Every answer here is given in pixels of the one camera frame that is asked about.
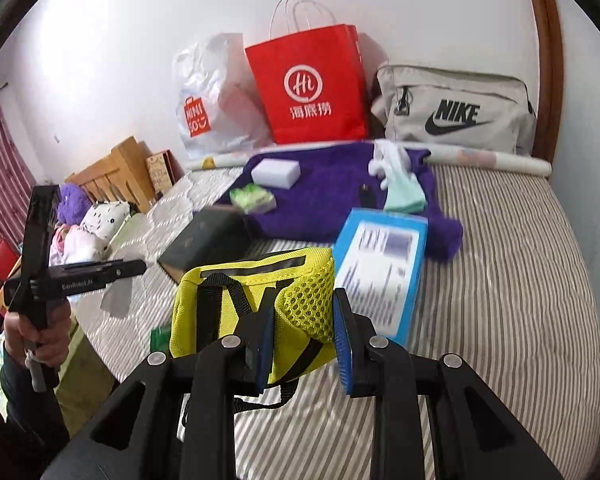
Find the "person's left hand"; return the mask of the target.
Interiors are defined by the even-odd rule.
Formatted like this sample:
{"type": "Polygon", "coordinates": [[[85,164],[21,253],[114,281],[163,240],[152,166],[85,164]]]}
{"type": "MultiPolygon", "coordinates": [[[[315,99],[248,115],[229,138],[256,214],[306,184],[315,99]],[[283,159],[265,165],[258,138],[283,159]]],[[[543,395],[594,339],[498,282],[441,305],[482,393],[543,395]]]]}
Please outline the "person's left hand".
{"type": "Polygon", "coordinates": [[[67,299],[53,305],[45,330],[37,330],[26,316],[9,311],[4,319],[4,347],[17,363],[24,365],[30,344],[38,362],[58,367],[67,359],[70,332],[71,307],[67,299]]]}

